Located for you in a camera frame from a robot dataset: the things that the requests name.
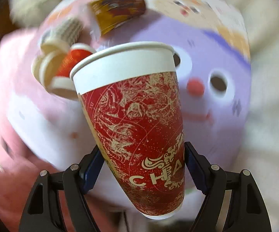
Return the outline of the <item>cartoon printed tablecloth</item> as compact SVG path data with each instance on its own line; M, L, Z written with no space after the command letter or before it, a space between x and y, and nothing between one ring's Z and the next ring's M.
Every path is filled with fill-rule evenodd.
M31 72L41 44L78 18L99 57L66 74L70 94ZM56 169L100 141L93 194L148 217L194 219L202 195L181 177L182 142L227 168L249 110L251 66L242 16L220 0L62 0L37 29L0 46L0 107L22 147Z

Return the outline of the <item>small red paper cup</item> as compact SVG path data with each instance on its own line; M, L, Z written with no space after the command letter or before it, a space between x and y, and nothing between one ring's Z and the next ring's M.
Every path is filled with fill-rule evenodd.
M85 43L73 44L66 57L60 64L55 76L51 80L49 92L51 94L76 101L76 89L73 81L70 79L71 70L79 62L94 54L95 52L95 49Z

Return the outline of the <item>tall red gold paper cup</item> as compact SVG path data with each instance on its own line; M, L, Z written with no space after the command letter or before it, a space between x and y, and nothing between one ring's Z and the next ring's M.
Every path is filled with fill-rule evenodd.
M94 139L117 182L146 217L184 200L184 132L174 49L142 41L99 51L70 73Z

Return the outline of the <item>brown patterned plastic cup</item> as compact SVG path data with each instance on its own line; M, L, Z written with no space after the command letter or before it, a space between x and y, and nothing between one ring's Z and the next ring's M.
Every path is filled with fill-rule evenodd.
M95 38L145 12L145 0L95 0L88 4L90 26Z

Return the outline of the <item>grey checkered paper cup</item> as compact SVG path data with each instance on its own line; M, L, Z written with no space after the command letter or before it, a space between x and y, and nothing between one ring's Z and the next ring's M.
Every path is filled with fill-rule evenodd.
M54 51L68 53L71 46L77 42L84 28L84 24L76 17L64 19L57 26L51 28L47 35L43 35L40 45L41 51L47 55Z

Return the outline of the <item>kraft brown paper cup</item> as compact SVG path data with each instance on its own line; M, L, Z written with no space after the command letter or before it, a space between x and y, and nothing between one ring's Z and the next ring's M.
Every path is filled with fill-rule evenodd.
M65 57L66 53L61 51L53 51L47 55L37 56L31 65L31 72L34 78L47 89Z

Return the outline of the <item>pink fluffy blanket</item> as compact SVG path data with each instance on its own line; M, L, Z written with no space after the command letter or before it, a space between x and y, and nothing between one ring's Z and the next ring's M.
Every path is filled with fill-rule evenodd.
M6 117L7 90L12 76L36 34L36 29L16 30L0 43L0 219L9 231L18 231L27 197L42 169L55 172L24 144Z

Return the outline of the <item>white floral curtain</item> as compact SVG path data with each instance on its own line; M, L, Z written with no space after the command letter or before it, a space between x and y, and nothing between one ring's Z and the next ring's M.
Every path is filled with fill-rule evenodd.
M233 170L252 172L279 231L279 0L225 0L243 15L252 85L250 112Z

